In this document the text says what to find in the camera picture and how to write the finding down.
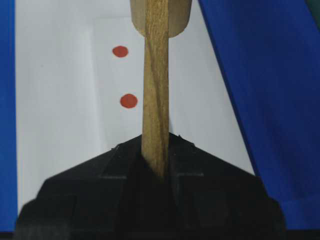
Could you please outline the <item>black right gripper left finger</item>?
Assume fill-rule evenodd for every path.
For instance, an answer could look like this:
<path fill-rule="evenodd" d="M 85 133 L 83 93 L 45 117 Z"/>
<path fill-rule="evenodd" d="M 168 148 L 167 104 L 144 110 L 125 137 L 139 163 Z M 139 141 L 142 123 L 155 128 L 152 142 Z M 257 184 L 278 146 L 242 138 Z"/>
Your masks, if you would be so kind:
<path fill-rule="evenodd" d="M 141 137 L 44 181 L 15 225 L 17 240 L 146 240 L 135 213 Z"/>

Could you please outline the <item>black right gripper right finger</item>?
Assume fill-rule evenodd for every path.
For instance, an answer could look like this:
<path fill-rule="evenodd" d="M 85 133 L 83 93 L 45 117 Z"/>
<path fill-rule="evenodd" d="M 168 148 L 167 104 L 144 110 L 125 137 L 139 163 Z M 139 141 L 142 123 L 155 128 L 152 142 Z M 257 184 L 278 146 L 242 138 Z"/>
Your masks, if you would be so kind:
<path fill-rule="evenodd" d="M 260 178 L 170 134 L 170 187 L 181 240 L 284 240 L 280 204 Z"/>

